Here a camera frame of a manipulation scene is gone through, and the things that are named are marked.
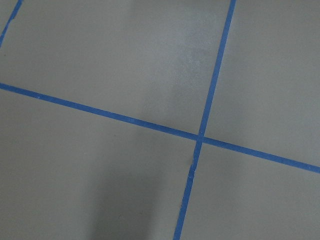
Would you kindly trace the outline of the crossing blue tape strip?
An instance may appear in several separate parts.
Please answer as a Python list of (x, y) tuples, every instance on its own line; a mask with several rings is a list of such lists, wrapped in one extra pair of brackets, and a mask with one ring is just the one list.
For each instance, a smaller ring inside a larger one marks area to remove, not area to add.
[(199, 161), (200, 153), (202, 150), (202, 145), (204, 143), (209, 115), (211, 112), (211, 107), (212, 107), (215, 90), (216, 90), (216, 86), (217, 86), (217, 82), (220, 74), (220, 69), (223, 62), (229, 30), (230, 30), (234, 10), (236, 7), (236, 2), (237, 2), (236, 0), (231, 0), (229, 2), (229, 7), (228, 7), (225, 23), (223, 26), (223, 31), (220, 38), (217, 56), (214, 64), (214, 69), (213, 69), (213, 73), (212, 73), (212, 77), (211, 77), (211, 81), (210, 81), (210, 85), (209, 85), (209, 89), (208, 89), (208, 93), (207, 93), (207, 97), (206, 97), (206, 101), (205, 101), (205, 105), (204, 105), (204, 109), (201, 117), (201, 122), (198, 130), (198, 137), (196, 139), (196, 143), (194, 146), (192, 163), (190, 165), (189, 172), (186, 178), (186, 184), (183, 192), (183, 197), (181, 200), (180, 210), (179, 210), (176, 226), (174, 229), (174, 234), (172, 237), (173, 240), (179, 240), (181, 238), (183, 225), (184, 225), (184, 221), (185, 221), (185, 217), (186, 217), (186, 213), (189, 205), (189, 200), (192, 192), (192, 187), (194, 183), (195, 173), (198, 167), (198, 161)]

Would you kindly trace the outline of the long blue tape strip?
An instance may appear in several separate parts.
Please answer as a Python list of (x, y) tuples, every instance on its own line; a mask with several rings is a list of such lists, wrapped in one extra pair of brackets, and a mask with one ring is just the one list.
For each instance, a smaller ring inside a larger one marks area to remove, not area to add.
[(289, 158), (273, 155), (273, 154), (270, 154), (270, 153), (254, 150), (254, 149), (247, 148), (247, 147), (242, 147), (242, 146), (239, 146), (239, 145), (231, 144), (231, 143), (228, 143), (228, 142), (216, 140), (216, 139), (209, 138), (209, 137), (198, 136), (198, 135), (196, 135), (194, 133), (178, 130), (178, 129), (167, 127), (167, 126), (164, 126), (164, 125), (155, 124), (155, 123), (144, 121), (144, 120), (140, 120), (140, 119), (137, 119), (137, 118), (134, 118), (134, 117), (121, 115), (121, 114), (118, 114), (118, 113), (114, 113), (114, 112), (110, 112), (110, 111), (107, 111), (107, 110), (102, 110), (102, 109), (99, 109), (99, 108), (91, 107), (91, 106), (88, 106), (88, 105), (72, 102), (72, 101), (69, 101), (69, 100), (62, 99), (62, 98), (57, 98), (57, 97), (53, 97), (53, 96), (50, 96), (50, 95), (38, 93), (38, 92), (35, 92), (35, 91), (31, 91), (31, 90), (15, 87), (15, 86), (12, 86), (12, 85), (1, 83), (0, 84), (0, 89), (4, 90), (4, 91), (12, 92), (12, 93), (20, 94), (20, 95), (23, 95), (23, 96), (35, 98), (35, 99), (38, 99), (38, 100), (41, 100), (41, 101), (46, 101), (46, 102), (50, 102), (50, 103), (53, 103), (53, 104), (65, 106), (65, 107), (72, 108), (72, 109), (75, 109), (75, 110), (87, 112), (87, 113), (90, 113), (90, 114), (94, 114), (94, 115), (106, 117), (106, 118), (109, 118), (109, 119), (117, 120), (117, 121), (120, 121), (120, 122), (125, 122), (125, 123), (128, 123), (128, 124), (140, 126), (140, 127), (151, 129), (151, 130), (155, 130), (155, 131), (158, 131), (158, 132), (163, 132), (163, 133), (166, 133), (166, 134), (178, 136), (178, 137), (181, 137), (181, 138), (185, 138), (185, 139), (189, 139), (189, 140), (193, 140), (193, 141), (201, 140), (203, 143), (211, 145), (211, 146), (215, 146), (215, 147), (227, 149), (227, 150), (230, 150), (230, 151), (233, 151), (233, 152), (238, 152), (238, 153), (246, 154), (246, 155), (249, 155), (249, 156), (261, 158), (261, 159), (264, 159), (264, 160), (276, 162), (276, 163), (279, 163), (279, 164), (282, 164), (282, 165), (287, 165), (287, 166), (295, 167), (295, 168), (298, 168), (298, 169), (302, 169), (302, 170), (306, 170), (306, 171), (314, 172), (314, 173), (319, 173), (320, 172), (320, 167), (316, 166), (316, 165), (308, 164), (308, 163), (301, 162), (301, 161), (296, 161), (296, 160), (293, 160), (293, 159), (289, 159)]

